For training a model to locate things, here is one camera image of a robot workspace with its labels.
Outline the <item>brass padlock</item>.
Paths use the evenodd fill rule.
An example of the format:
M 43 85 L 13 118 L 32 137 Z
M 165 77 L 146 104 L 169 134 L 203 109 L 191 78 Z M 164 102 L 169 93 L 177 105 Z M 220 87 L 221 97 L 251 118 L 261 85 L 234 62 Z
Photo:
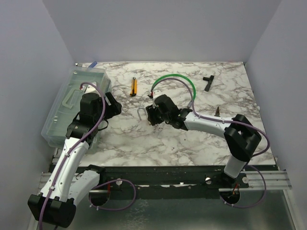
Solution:
M 139 107 L 137 109 L 137 115 L 139 118 L 139 122 L 141 125 L 147 125 L 152 127 L 153 125 L 151 124 L 151 122 L 148 120 L 149 119 L 149 115 L 145 109 L 145 107 Z

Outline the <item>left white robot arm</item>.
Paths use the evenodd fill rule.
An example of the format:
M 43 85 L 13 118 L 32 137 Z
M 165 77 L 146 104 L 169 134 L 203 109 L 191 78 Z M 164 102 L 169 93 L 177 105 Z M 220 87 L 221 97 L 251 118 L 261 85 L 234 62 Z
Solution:
M 38 195 L 30 195 L 28 199 L 39 229 L 43 228 L 43 223 L 67 228 L 86 193 L 92 187 L 102 189 L 106 185 L 106 177 L 98 167 L 86 172 L 85 178 L 77 184 L 71 183 L 81 159 L 99 132 L 98 126 L 102 121 L 119 115 L 121 108 L 111 92 L 104 96 L 97 92 L 83 94 L 80 110 L 67 127 L 63 150 L 50 178 Z

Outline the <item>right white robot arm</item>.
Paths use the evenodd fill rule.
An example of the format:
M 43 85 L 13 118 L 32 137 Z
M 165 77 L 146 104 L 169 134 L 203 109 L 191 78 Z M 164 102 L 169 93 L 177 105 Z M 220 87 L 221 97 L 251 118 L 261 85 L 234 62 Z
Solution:
M 244 115 L 237 114 L 233 118 L 197 115 L 190 108 L 179 109 L 165 94 L 153 99 L 153 104 L 145 109 L 152 126 L 164 122 L 176 129 L 201 131 L 224 138 L 231 153 L 221 175 L 221 183 L 227 188 L 237 184 L 238 175 L 261 141 L 258 130 Z

